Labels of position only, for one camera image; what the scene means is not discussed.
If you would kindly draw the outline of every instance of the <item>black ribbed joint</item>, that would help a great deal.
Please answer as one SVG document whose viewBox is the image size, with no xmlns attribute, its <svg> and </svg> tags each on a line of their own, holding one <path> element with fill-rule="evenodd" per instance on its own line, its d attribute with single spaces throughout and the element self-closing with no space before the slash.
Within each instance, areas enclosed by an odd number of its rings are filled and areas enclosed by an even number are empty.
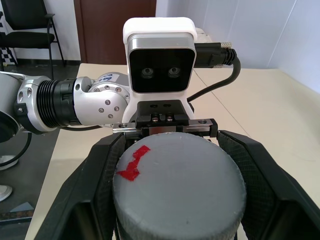
<svg viewBox="0 0 320 240">
<path fill-rule="evenodd" d="M 36 103 L 43 123 L 49 128 L 80 125 L 74 109 L 75 79 L 42 81 L 37 90 Z"/>
</svg>

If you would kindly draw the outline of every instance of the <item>black camera face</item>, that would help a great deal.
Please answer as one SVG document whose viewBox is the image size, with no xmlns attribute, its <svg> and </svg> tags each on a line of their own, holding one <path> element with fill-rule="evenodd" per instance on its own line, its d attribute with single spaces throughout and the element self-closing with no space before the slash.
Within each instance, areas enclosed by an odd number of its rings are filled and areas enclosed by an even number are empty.
<svg viewBox="0 0 320 240">
<path fill-rule="evenodd" d="M 190 48 L 133 50 L 129 55 L 132 89 L 137 93 L 186 90 L 195 56 Z"/>
</svg>

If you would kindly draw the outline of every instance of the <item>red arrow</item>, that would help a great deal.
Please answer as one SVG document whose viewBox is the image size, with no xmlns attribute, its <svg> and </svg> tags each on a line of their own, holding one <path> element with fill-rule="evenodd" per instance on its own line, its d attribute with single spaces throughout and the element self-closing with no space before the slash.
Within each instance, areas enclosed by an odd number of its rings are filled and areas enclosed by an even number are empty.
<svg viewBox="0 0 320 240">
<path fill-rule="evenodd" d="M 140 174 L 137 167 L 138 167 L 138 164 L 139 164 L 141 157 L 149 151 L 150 151 L 150 148 L 148 148 L 146 145 L 143 145 L 142 147 L 140 147 L 132 155 L 134 160 L 128 163 L 126 170 L 118 171 L 118 172 L 116 172 L 116 174 L 119 174 L 123 178 L 133 182 L 136 179 L 136 177 L 138 177 L 138 175 Z"/>
</svg>

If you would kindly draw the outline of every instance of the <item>white wall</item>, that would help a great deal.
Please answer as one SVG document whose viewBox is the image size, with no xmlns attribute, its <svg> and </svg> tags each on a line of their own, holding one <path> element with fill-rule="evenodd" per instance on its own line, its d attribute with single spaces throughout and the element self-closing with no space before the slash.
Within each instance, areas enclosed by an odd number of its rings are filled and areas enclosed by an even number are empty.
<svg viewBox="0 0 320 240">
<path fill-rule="evenodd" d="M 80 48 L 76 24 L 75 6 L 73 0 L 44 0 L 46 11 L 55 14 L 53 17 L 57 35 L 59 37 L 62 54 L 65 60 L 80 60 Z M 11 27 L 6 24 L 8 32 Z M 46 33 L 47 29 L 33 29 L 27 32 Z M 51 44 L 52 59 L 61 59 L 57 43 Z M 18 59 L 49 59 L 48 49 L 25 49 L 15 48 L 15 55 Z"/>
<path fill-rule="evenodd" d="M 320 1 L 297 0 L 269 67 L 320 93 Z"/>
<path fill-rule="evenodd" d="M 279 68 L 320 93 L 319 11 L 319 0 L 157 0 L 156 16 L 191 18 L 232 42 L 243 68 Z"/>
</svg>

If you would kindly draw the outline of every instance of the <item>camera lens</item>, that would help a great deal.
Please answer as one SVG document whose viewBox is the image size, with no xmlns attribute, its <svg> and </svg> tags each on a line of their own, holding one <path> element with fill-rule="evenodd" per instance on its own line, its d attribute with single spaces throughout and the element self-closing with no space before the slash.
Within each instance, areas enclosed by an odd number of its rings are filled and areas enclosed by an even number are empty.
<svg viewBox="0 0 320 240">
<path fill-rule="evenodd" d="M 180 76 L 180 68 L 178 67 L 172 67 L 168 71 L 168 75 L 170 78 L 177 78 Z"/>
<path fill-rule="evenodd" d="M 141 76 L 144 79 L 150 79 L 153 77 L 153 75 L 154 75 L 154 70 L 152 68 L 144 68 L 141 71 Z"/>
</svg>

